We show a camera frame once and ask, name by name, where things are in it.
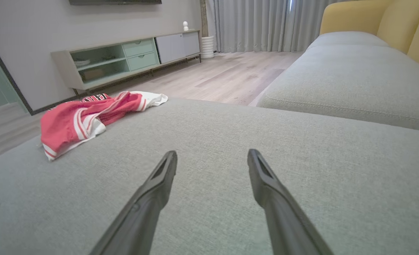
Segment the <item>tv cabinet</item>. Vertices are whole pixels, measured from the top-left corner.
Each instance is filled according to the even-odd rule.
[[[51,53],[67,87],[92,90],[140,73],[200,58],[200,31],[192,30]],[[75,61],[87,61],[76,65]]]

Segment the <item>sofa seat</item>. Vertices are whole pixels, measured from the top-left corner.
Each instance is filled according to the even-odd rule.
[[[272,254],[256,148],[335,254],[419,255],[418,130],[171,98],[52,163],[39,143],[0,156],[0,254],[88,254],[168,150],[177,174],[150,254]]]
[[[389,47],[387,42],[379,39],[376,35],[352,31],[322,34],[307,49],[325,45],[371,45]]]
[[[323,34],[257,106],[419,129],[419,64],[368,38],[359,40],[364,45],[336,44]]]

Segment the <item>white cabinet door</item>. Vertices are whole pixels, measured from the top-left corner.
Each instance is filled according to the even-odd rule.
[[[171,34],[156,37],[156,43],[161,63],[167,63],[186,56],[183,34]]]
[[[197,31],[183,34],[184,52],[186,56],[200,53],[199,34]]]

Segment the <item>cabinet top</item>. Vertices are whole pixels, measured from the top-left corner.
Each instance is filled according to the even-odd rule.
[[[143,40],[143,39],[150,39],[150,38],[159,37],[159,36],[166,36],[166,35],[172,35],[172,34],[185,34],[185,33],[192,33],[192,32],[200,32],[200,29],[193,29],[193,30],[176,32],[176,33],[169,33],[169,34],[156,34],[156,35],[151,35],[151,36],[143,36],[143,37],[139,37],[139,38],[131,38],[131,39],[126,39],[126,40],[121,40],[121,41],[117,41],[117,42],[106,42],[106,43],[99,44],[99,45],[89,45],[87,47],[80,47],[80,48],[75,48],[75,49],[65,50],[65,51],[69,51],[70,53],[75,53],[75,52],[79,52],[79,51],[83,51],[83,50],[92,50],[92,49],[97,49],[97,48],[107,47],[107,46],[112,46],[112,45],[120,45],[120,44],[124,44],[124,43],[128,43],[128,42],[134,42],[134,41]]]

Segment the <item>gray curtain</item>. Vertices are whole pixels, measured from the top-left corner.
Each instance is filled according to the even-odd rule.
[[[219,52],[303,51],[327,5],[347,0],[213,0]]]

